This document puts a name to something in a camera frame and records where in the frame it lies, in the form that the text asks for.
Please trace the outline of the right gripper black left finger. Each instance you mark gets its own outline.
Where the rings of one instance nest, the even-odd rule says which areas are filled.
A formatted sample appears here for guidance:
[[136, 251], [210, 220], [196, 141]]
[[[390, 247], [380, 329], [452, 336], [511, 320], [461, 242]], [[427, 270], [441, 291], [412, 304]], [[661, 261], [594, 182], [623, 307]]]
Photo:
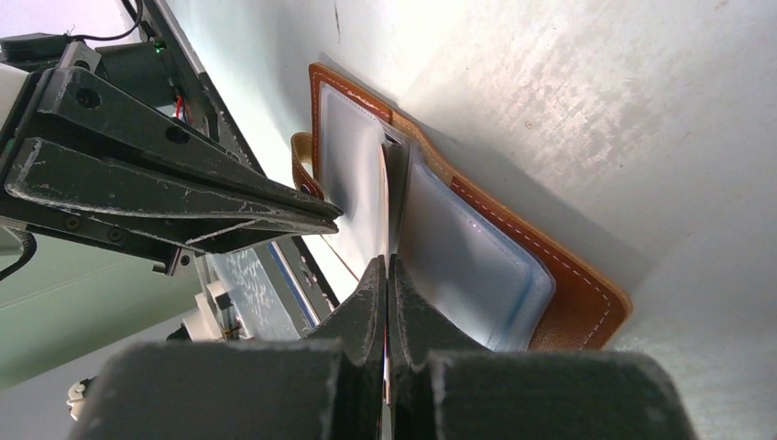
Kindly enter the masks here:
[[377, 439], [386, 262], [304, 338], [151, 342], [111, 357], [73, 439]]

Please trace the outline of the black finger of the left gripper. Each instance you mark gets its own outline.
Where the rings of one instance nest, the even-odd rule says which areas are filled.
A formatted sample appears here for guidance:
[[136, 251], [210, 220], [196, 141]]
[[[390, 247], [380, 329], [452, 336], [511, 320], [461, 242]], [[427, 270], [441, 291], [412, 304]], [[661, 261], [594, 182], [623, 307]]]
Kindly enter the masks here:
[[225, 254], [283, 237], [332, 234], [332, 220], [258, 218], [153, 218], [63, 211], [22, 200], [1, 202], [1, 222], [32, 233], [151, 260], [170, 275], [182, 251]]
[[3, 189], [60, 211], [163, 220], [334, 220], [198, 131], [79, 67], [25, 81], [8, 118]]

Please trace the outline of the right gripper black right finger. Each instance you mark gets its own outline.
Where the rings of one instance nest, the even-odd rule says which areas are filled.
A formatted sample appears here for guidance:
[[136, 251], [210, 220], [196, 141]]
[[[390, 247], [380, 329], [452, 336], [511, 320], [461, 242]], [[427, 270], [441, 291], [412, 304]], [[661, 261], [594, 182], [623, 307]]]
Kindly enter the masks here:
[[398, 439], [693, 439], [670, 376], [634, 352], [493, 352], [388, 264], [388, 357]]

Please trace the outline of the brown leather card holder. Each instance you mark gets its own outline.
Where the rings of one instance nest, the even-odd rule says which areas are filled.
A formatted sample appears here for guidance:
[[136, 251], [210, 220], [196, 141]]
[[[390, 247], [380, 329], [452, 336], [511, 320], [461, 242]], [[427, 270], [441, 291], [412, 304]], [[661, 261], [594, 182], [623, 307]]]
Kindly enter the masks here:
[[369, 90], [314, 63], [312, 129], [291, 138], [302, 191], [341, 211], [326, 241], [357, 276], [381, 253], [379, 149], [386, 145], [390, 251], [443, 315], [494, 351], [599, 349], [629, 295], [479, 188], [425, 132]]

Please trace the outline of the gold black-striped credit card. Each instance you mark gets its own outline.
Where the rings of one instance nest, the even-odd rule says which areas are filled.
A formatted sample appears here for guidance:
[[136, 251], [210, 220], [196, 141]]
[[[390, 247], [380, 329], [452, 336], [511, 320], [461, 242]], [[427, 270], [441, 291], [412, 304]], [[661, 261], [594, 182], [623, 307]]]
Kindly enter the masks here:
[[381, 253], [388, 255], [390, 251], [390, 190], [389, 190], [389, 173], [386, 160], [386, 145], [382, 144], [379, 149], [379, 177], [380, 183], [378, 184], [380, 201], [380, 236], [381, 236]]

